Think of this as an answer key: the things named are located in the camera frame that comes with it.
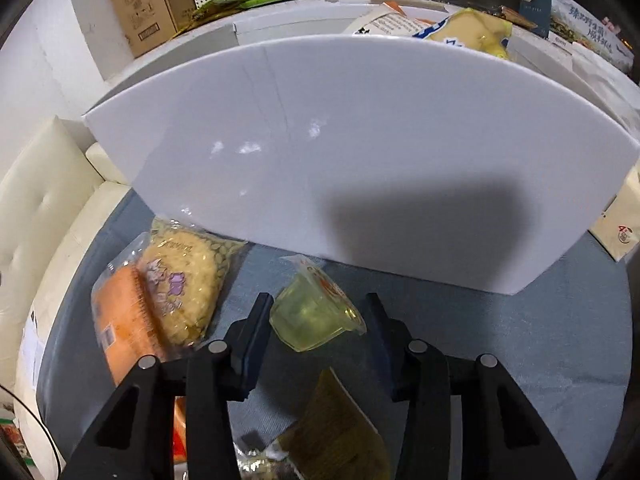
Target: gray tablecloth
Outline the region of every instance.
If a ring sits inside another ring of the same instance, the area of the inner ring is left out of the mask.
[[[94,240],[56,317],[37,399],[66,458],[114,388],[95,342],[91,286],[151,218],[131,192]],[[275,296],[289,283],[294,269],[280,259],[286,254],[264,246],[248,249],[227,279],[210,336],[222,336],[244,317],[259,292]],[[318,263],[354,302],[377,292],[389,316],[444,353],[496,355],[540,412],[579,480],[596,478],[622,412],[632,332],[625,267],[591,235],[514,296]],[[234,436],[270,442],[303,413],[320,371],[331,366],[397,463],[407,405],[391,403],[380,388],[365,338],[346,333],[297,354],[273,336],[257,388],[244,403],[229,405]]]

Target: orange package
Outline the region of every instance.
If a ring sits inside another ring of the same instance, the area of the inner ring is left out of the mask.
[[[149,298],[135,266],[120,267],[94,294],[94,323],[113,381],[120,384],[138,359],[167,358],[161,332],[149,309]],[[174,462],[185,460],[184,399],[174,407]]]

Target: sofa armrest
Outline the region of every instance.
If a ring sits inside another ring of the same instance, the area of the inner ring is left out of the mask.
[[[110,180],[111,182],[124,184],[125,186],[129,185],[126,177],[111,161],[109,155],[107,155],[100,144],[97,142],[94,143],[86,150],[85,155],[95,170],[102,175],[104,180]]]

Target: white leather sofa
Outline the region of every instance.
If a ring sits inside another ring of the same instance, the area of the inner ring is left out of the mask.
[[[85,155],[58,118],[34,136],[0,182],[0,383],[36,415],[28,375],[39,362],[25,362],[33,359],[22,339],[25,322],[36,322],[44,348],[78,265],[128,190],[100,146]],[[5,394],[0,399],[13,402]],[[44,432],[17,402],[14,409],[36,466],[54,479],[56,460]]]

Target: qr code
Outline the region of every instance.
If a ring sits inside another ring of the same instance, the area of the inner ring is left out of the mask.
[[[111,326],[111,324],[108,324],[107,327],[102,331],[102,336],[100,339],[101,339],[103,350],[106,350],[112,344],[115,343],[116,335],[113,331],[113,326]]]

